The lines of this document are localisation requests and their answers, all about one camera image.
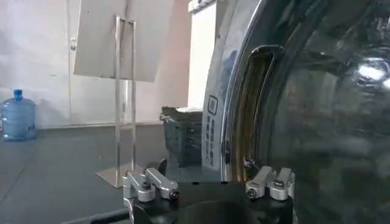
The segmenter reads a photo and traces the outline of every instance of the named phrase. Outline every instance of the white wall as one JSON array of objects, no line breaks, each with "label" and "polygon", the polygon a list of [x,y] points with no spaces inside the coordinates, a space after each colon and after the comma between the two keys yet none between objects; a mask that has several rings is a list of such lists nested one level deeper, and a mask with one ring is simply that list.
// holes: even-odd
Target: white wall
[{"label": "white wall", "polygon": [[[157,121],[163,105],[187,106],[191,17],[188,2],[175,2],[180,13],[171,19],[156,80],[137,82],[137,122]],[[28,0],[3,1],[0,7],[0,101],[22,88],[38,105],[41,128],[114,121],[113,80],[71,74],[68,38],[76,37],[79,4]]]}]

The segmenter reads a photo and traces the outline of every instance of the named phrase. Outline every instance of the gray basket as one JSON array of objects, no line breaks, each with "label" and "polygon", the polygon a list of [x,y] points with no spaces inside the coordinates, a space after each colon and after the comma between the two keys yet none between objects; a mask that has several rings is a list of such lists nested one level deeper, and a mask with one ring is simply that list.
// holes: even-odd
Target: gray basket
[{"label": "gray basket", "polygon": [[163,107],[160,119],[164,122],[165,146],[176,157],[180,167],[202,163],[202,112],[181,113]]}]

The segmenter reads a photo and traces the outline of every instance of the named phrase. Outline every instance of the metal stand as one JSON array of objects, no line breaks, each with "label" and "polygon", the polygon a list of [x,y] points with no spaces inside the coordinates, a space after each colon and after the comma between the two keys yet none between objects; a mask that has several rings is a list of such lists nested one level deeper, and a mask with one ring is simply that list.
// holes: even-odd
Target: metal stand
[{"label": "metal stand", "polygon": [[[132,159],[131,162],[121,166],[121,98],[120,98],[120,75],[121,75],[121,41],[123,31],[121,30],[121,22],[124,24],[130,24],[132,27],[132,72],[130,79],[132,81]],[[110,183],[116,188],[122,187],[122,176],[129,170],[136,169],[136,123],[135,123],[135,113],[136,113],[136,83],[134,79],[135,73],[135,21],[126,21],[121,19],[119,16],[115,17],[115,149],[116,149],[116,167],[112,167],[107,170],[97,172],[96,174]],[[125,108],[127,108],[127,88],[125,88]]]}]

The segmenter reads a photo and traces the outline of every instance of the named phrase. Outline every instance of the dark floor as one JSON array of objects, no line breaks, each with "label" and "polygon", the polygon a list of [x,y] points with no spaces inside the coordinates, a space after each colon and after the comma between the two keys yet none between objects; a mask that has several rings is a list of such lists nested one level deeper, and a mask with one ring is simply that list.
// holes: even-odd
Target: dark floor
[{"label": "dark floor", "polygon": [[[122,163],[131,130],[122,131]],[[122,190],[95,172],[114,166],[114,129],[41,131],[29,142],[0,141],[0,223],[62,223],[124,208]],[[167,158],[161,125],[137,128],[137,164]]]}]

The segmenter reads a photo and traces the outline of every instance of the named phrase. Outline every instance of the water bottle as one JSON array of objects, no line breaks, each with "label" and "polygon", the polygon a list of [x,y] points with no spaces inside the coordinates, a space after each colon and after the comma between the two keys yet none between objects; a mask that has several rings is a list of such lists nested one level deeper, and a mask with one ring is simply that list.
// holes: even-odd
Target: water bottle
[{"label": "water bottle", "polygon": [[14,90],[13,98],[7,99],[1,105],[5,141],[24,141],[36,137],[35,109],[35,103],[23,98],[23,92],[20,89]]}]

